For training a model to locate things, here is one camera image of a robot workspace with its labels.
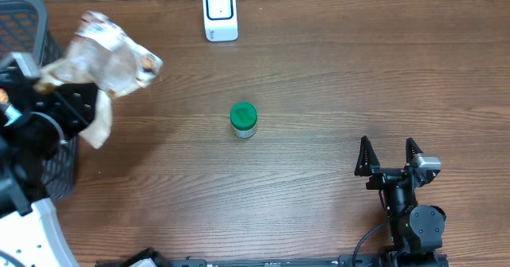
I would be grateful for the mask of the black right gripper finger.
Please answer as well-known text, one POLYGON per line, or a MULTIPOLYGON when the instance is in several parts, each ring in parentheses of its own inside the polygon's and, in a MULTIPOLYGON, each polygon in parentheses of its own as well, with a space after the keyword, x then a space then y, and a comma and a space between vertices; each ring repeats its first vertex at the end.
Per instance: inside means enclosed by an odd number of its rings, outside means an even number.
POLYGON ((359 157, 355 166, 355 176, 372 176, 379 169, 379 160, 371 146, 371 141, 365 135, 360 140, 359 157))
POLYGON ((408 138, 406 140, 406 164, 410 165, 412 163, 413 158, 417 154, 421 154, 421 153, 422 153, 422 150, 416 144, 414 139, 412 137, 408 138))

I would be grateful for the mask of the teal white small carton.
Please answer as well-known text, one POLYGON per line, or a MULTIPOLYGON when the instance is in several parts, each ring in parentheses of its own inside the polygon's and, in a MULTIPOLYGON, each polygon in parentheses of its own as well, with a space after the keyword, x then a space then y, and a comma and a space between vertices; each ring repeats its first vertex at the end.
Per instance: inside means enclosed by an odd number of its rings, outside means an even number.
POLYGON ((7 118, 5 126, 12 124, 22 115, 12 104, 1 104, 1 109, 7 118))

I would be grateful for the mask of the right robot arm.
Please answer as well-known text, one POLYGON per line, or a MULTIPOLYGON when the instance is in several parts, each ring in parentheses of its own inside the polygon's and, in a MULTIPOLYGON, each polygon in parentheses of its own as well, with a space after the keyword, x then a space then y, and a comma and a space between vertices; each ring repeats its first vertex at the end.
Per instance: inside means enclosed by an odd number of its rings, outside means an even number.
POLYGON ((441 161, 427 155, 412 138, 406 140, 406 164, 400 168, 385 168, 367 136, 360 140, 355 175, 367 177, 366 188, 376 190, 386 211, 386 221, 368 231, 359 240, 351 257, 355 266, 362 244, 379 230, 390 229, 391 245, 383 246, 371 256, 373 266, 447 266, 446 255, 437 254, 443 245, 445 211, 439 206, 420 205, 415 190, 438 176, 441 161))

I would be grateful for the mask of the orange small carton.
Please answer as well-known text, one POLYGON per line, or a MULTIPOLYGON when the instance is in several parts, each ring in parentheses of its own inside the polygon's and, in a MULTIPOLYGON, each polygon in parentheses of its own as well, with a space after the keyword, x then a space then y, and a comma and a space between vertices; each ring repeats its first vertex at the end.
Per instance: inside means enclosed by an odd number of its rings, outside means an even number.
POLYGON ((0 103, 1 104, 8 104, 9 103, 9 97, 5 90, 0 89, 0 103))

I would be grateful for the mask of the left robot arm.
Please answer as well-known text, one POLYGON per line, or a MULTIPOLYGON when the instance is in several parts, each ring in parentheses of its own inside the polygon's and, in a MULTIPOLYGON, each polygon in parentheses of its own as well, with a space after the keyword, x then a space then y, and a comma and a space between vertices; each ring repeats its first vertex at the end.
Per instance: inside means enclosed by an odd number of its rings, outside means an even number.
POLYGON ((1 88, 21 115, 1 115, 1 262, 8 266, 75 266, 43 178, 45 160, 86 129, 98 87, 62 84, 40 93, 21 68, 1 71, 1 88))

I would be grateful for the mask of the clear brown snack bag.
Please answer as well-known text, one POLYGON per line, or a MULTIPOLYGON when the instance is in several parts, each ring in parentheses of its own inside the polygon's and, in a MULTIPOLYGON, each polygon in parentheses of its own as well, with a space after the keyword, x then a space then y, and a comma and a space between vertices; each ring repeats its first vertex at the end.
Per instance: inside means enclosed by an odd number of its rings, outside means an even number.
POLYGON ((96 84, 95 118, 80 136, 98 149, 110 136, 112 101, 146 88, 162 65, 158 56, 135 43, 106 15, 86 11, 65 55, 39 69, 35 89, 47 93, 63 84, 96 84))

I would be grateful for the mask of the green lid jar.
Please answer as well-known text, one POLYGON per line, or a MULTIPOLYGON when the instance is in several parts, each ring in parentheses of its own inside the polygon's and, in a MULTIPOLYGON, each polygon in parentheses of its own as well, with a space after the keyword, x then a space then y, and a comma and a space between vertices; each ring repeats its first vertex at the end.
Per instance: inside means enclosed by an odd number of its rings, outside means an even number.
POLYGON ((236 103, 230 110, 229 119, 234 134, 240 138, 248 139, 257 131, 257 110, 251 103, 236 103))

